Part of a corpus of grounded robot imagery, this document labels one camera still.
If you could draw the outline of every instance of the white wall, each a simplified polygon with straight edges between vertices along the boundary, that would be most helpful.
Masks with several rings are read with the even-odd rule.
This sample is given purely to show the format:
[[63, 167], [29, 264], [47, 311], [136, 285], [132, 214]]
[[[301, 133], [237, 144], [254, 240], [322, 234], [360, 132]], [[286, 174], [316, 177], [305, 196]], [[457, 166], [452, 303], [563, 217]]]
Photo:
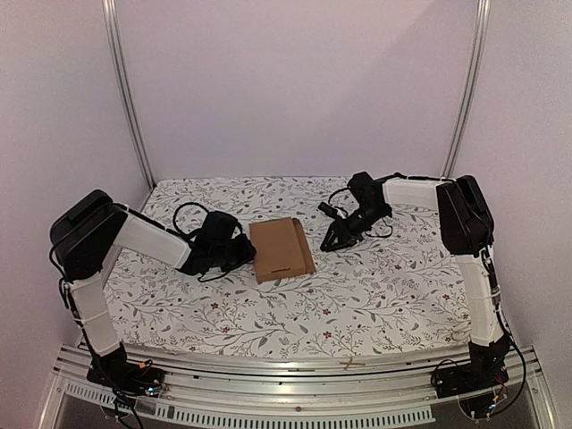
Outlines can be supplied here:
[[145, 196], [101, 3], [0, 6], [0, 426], [30, 428], [62, 342], [78, 337], [47, 262], [51, 222], [93, 188]]
[[572, 427], [572, 4], [492, 2], [456, 175], [496, 221], [495, 259], [518, 338], [534, 344]]
[[118, 3], [159, 178], [438, 174], [475, 0]]

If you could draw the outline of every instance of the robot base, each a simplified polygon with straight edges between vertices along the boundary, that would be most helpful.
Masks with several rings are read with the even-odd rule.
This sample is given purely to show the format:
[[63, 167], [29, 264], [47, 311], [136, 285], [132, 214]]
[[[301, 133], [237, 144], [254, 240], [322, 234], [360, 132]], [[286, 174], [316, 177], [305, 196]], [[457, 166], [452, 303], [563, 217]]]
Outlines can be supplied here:
[[130, 396], [157, 396], [163, 390], [164, 370], [127, 362], [121, 344], [104, 357], [95, 355], [87, 378], [89, 382], [118, 389]]
[[498, 385], [498, 380], [503, 383], [509, 380], [507, 370], [501, 367], [494, 371], [490, 378], [480, 379], [477, 383], [471, 376], [469, 364], [438, 369], [433, 376], [437, 398], [439, 399], [462, 395], [471, 391], [480, 391]]

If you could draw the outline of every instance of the robotic arm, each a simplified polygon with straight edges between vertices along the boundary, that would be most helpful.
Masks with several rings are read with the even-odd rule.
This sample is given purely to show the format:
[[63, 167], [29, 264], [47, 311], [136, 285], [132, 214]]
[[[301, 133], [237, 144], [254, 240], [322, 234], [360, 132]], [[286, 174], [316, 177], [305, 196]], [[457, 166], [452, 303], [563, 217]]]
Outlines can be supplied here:
[[375, 222], [391, 216], [392, 205], [423, 206], [439, 213], [442, 242], [455, 257], [467, 291], [471, 360], [465, 366], [437, 368], [433, 384], [438, 397], [478, 391], [497, 385], [499, 380], [507, 382], [504, 357], [511, 339], [498, 316], [501, 295], [492, 262], [494, 222], [475, 178], [442, 181], [395, 173], [373, 180], [361, 172], [349, 180], [347, 190], [359, 203], [352, 214], [330, 204], [318, 207], [333, 219], [321, 246], [324, 251], [348, 248], [363, 240]]
[[[205, 209], [196, 203], [187, 205]], [[237, 229], [240, 233], [233, 238]], [[201, 228], [181, 234], [114, 203], [101, 190], [94, 190], [60, 217], [52, 225], [50, 240], [50, 259], [55, 254], [63, 276], [60, 292], [93, 357], [88, 380], [134, 396], [154, 396], [164, 373], [149, 363], [127, 362], [103, 293], [101, 271], [111, 247], [131, 249], [188, 275], [204, 275], [216, 266], [227, 273], [252, 261], [256, 253], [238, 220], [229, 214], [207, 212]]]

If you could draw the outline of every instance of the aluminum frame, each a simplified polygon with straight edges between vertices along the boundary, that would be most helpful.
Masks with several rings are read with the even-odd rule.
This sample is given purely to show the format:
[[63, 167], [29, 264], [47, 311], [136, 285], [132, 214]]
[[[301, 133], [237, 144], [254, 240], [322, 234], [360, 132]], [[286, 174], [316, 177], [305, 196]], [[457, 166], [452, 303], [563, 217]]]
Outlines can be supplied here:
[[491, 12], [491, 0], [479, 0], [479, 5], [476, 13], [475, 35], [473, 37], [473, 47], [471, 50], [471, 59], [467, 71], [467, 79], [465, 81], [465, 88], [463, 89], [463, 97], [461, 105], [458, 110], [457, 121], [455, 122], [455, 129], [451, 138], [449, 151], [445, 160], [445, 165], [442, 169], [442, 177], [451, 177], [455, 171], [455, 164], [457, 163], [458, 154], [465, 135], [468, 117], [473, 104], [475, 96], [475, 88], [481, 68], [481, 61], [483, 58], [484, 42], [486, 40], [486, 31], [489, 26], [489, 15]]
[[139, 169], [145, 180], [145, 184], [149, 190], [153, 190], [156, 186], [155, 175], [149, 162], [145, 143], [143, 141], [143, 134], [139, 126], [139, 119], [135, 111], [135, 104], [133, 103], [133, 96], [125, 67], [125, 57], [123, 55], [123, 48], [121, 42], [121, 35], [119, 32], [119, 22], [117, 20], [117, 10], [115, 8], [115, 0], [103, 0], [105, 29], [107, 31], [107, 40], [111, 51], [111, 57], [114, 62], [115, 77], [117, 79], [117, 86], [119, 87], [119, 94], [122, 100], [127, 125], [131, 135], [135, 155], [139, 163]]
[[[212, 419], [240, 416], [243, 421], [256, 425], [255, 422], [261, 420], [324, 422], [347, 416], [359, 420], [416, 412], [457, 400], [455, 397], [437, 399], [429, 383], [431, 372], [446, 358], [459, 363], [468, 361], [467, 346], [354, 357], [353, 363], [358, 365], [350, 366], [348, 360], [342, 358], [275, 361], [203, 354], [168, 355], [160, 349], [133, 346], [126, 349], [132, 362], [154, 355], [155, 365], [165, 370], [165, 382], [170, 386], [160, 399], [142, 401], [142, 415], [165, 417], [155, 410], [171, 407], [175, 417], [166, 418], [173, 418], [172, 422], [179, 424], [180, 413]], [[538, 423], [542, 429], [557, 429], [558, 422], [538, 359], [532, 348], [523, 352]], [[90, 361], [85, 346], [62, 346], [53, 370], [60, 380], [58, 386], [65, 387], [73, 381], [89, 387], [85, 376]], [[516, 352], [507, 355], [506, 367], [510, 375], [508, 385], [518, 385], [523, 368]], [[103, 392], [104, 388], [93, 384], [91, 389]], [[55, 395], [55, 402], [59, 404], [61, 398], [58, 398]], [[48, 418], [40, 427], [52, 427], [49, 424]]]

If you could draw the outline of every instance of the printed flower pattern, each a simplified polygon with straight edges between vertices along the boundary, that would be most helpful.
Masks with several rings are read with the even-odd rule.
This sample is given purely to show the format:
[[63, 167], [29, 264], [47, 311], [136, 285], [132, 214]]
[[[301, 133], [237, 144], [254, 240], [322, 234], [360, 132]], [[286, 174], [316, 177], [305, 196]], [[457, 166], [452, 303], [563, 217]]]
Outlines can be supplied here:
[[[331, 222], [320, 202], [348, 178], [243, 178], [160, 182], [143, 213], [172, 227], [189, 201], [235, 215], [248, 224], [297, 217], [317, 272], [256, 283], [245, 265], [201, 283], [124, 250], [105, 286], [117, 332], [128, 343], [171, 352], [265, 358], [345, 357], [446, 347], [467, 342], [470, 320], [464, 285], [441, 243], [436, 212], [394, 206], [388, 239], [366, 238], [339, 252], [319, 250]], [[354, 210], [350, 194], [334, 204]], [[191, 231], [204, 214], [183, 209]], [[371, 235], [388, 228], [379, 222]]]

